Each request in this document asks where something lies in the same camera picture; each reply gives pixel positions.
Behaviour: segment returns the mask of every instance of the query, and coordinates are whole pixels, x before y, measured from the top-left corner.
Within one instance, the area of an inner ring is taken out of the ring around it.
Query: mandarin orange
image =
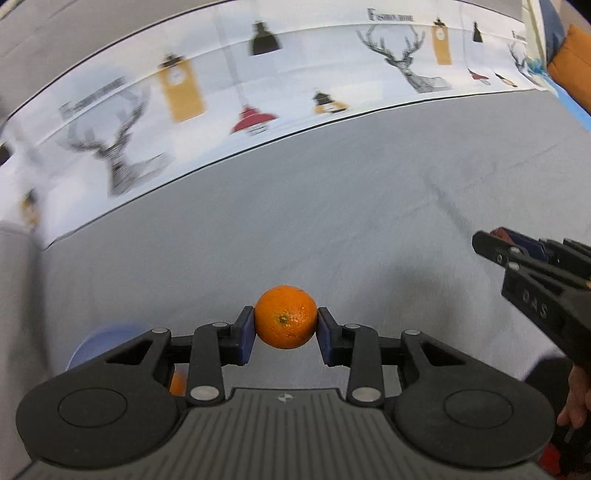
[[[176,395],[178,397],[184,397],[186,387],[187,387],[186,375],[181,370],[177,370],[173,374],[173,379],[170,382],[170,388],[169,388],[170,393],[172,393],[172,395]]]
[[[297,348],[316,331],[316,303],[304,290],[279,285],[267,290],[255,305],[255,330],[276,348]]]

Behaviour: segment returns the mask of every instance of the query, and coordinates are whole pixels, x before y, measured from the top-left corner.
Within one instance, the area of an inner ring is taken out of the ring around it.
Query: antlers
[[[425,35],[426,33],[423,32],[422,36],[421,36],[421,40],[418,39],[418,34],[415,31],[415,29],[413,28],[413,26],[411,25],[411,30],[413,31],[414,34],[414,42],[411,44],[410,40],[408,39],[408,37],[404,37],[404,40],[406,40],[407,42],[407,48],[402,52],[402,59],[406,60],[407,58],[410,57],[410,55],[412,55],[413,53],[415,53],[419,48],[421,48],[423,46],[423,42],[425,41]]]
[[[112,145],[113,147],[124,147],[127,145],[130,138],[130,134],[128,133],[129,129],[144,114],[144,109],[148,98],[147,92],[144,92],[141,96],[134,95],[131,92],[119,92],[119,95],[130,100],[133,104],[133,109],[130,114],[127,114],[125,111],[119,113],[118,116],[121,120],[121,126],[115,134],[115,142]],[[68,128],[67,142],[70,148],[77,151],[106,151],[108,149],[107,145],[105,145],[103,142],[95,140],[95,134],[92,129],[86,131],[85,139],[83,141],[79,140],[76,135],[76,121],[71,121],[70,123]]]
[[[411,55],[413,53],[415,53],[419,48],[421,48],[423,46],[423,42],[425,41],[426,33],[423,32],[421,39],[419,40],[417,32],[415,31],[415,29],[411,25],[410,28],[414,34],[414,42],[410,43],[410,40],[408,39],[408,37],[404,37],[404,40],[406,40],[406,43],[407,43],[407,48],[402,51],[402,60],[397,60],[396,57],[394,56],[394,54],[388,48],[386,48],[383,37],[381,37],[379,39],[379,46],[377,45],[376,42],[374,42],[372,40],[371,34],[374,31],[375,27],[376,27],[376,25],[372,25],[371,27],[369,27],[369,30],[365,34],[365,37],[366,37],[365,39],[363,38],[363,36],[361,35],[361,32],[359,32],[359,30],[357,30],[357,36],[360,38],[361,42],[363,42],[363,44],[367,48],[369,48],[371,51],[374,51],[376,53],[379,53],[380,55],[385,56],[386,59],[391,61],[392,63],[404,62],[406,65],[410,65],[410,63],[412,62]]]
[[[375,27],[376,27],[375,25],[372,25],[371,27],[369,27],[369,30],[365,34],[366,40],[363,39],[363,36],[361,35],[361,32],[359,30],[357,30],[357,36],[359,37],[361,42],[363,42],[363,44],[367,48],[369,48],[371,51],[379,53],[380,55],[383,55],[392,61],[397,61],[396,57],[394,57],[394,54],[389,49],[386,48],[383,37],[381,37],[379,39],[379,45],[380,45],[379,47],[378,47],[377,43],[372,40],[371,34],[374,31]]]
[[[509,46],[509,51],[511,52],[511,56],[513,57],[513,60],[515,60],[515,66],[523,68],[525,66],[525,58],[523,60],[520,60],[519,57],[517,56],[517,53],[515,53],[515,44],[516,43],[517,42],[513,42]]]
[[[119,119],[121,120],[121,126],[119,127],[119,131],[115,135],[115,143],[113,146],[117,145],[120,147],[124,147],[127,145],[129,141],[129,129],[134,126],[134,124],[140,119],[140,117],[144,114],[145,106],[148,102],[148,93],[144,91],[141,96],[134,95],[131,92],[120,92],[119,93],[123,98],[127,98],[133,104],[133,109],[129,115],[125,113],[125,111],[120,112]]]
[[[77,150],[80,152],[86,150],[104,150],[106,145],[102,144],[101,142],[95,141],[95,134],[92,130],[86,131],[85,134],[86,139],[84,141],[78,140],[76,135],[76,122],[72,121],[68,128],[68,146],[73,150]]]

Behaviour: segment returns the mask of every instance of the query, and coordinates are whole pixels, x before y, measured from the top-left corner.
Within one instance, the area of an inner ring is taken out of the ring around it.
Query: orange cushion
[[[571,25],[564,43],[548,65],[548,73],[591,113],[591,34]]]

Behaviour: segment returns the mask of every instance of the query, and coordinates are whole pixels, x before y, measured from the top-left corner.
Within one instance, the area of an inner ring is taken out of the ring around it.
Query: black pendant lamp illustration
[[[251,55],[261,55],[281,48],[281,44],[271,32],[267,30],[264,22],[254,24],[255,36],[251,40]]]
[[[509,85],[510,87],[517,88],[517,85],[516,85],[514,82],[510,81],[509,79],[507,79],[507,78],[503,77],[502,75],[499,75],[497,72],[495,72],[495,75],[496,75],[498,78],[500,78],[500,80],[501,80],[501,81],[502,81],[502,82],[503,82],[505,85]]]
[[[33,189],[21,201],[21,217],[32,228],[36,228],[39,225],[40,214],[37,204],[37,194]]]
[[[8,159],[12,157],[12,152],[6,143],[0,145],[0,167],[4,165]]]
[[[482,34],[480,30],[478,30],[478,24],[474,22],[474,35],[472,36],[472,40],[477,43],[482,43]]]
[[[330,95],[321,91],[316,92],[313,100],[316,103],[316,107],[314,107],[314,113],[316,115],[321,113],[343,112],[348,108],[347,104],[343,102],[337,102],[333,100]]]

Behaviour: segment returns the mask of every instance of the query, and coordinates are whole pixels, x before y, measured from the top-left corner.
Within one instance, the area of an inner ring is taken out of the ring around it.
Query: logo
[[[282,403],[288,403],[293,399],[294,399],[293,395],[291,395],[289,393],[284,393],[284,394],[281,394],[277,397],[277,400],[279,400]]]
[[[412,15],[377,14],[375,8],[368,8],[368,17],[372,22],[414,22]]]
[[[113,80],[110,84],[105,85],[104,87],[98,89],[97,91],[91,93],[88,97],[83,98],[75,105],[72,105],[70,102],[65,103],[60,107],[60,114],[64,120],[67,120],[72,115],[78,113],[84,108],[88,107],[91,103],[95,103],[98,100],[102,99],[103,97],[107,96],[113,90],[117,90],[117,88],[125,85],[125,77],[120,77],[116,80]]]

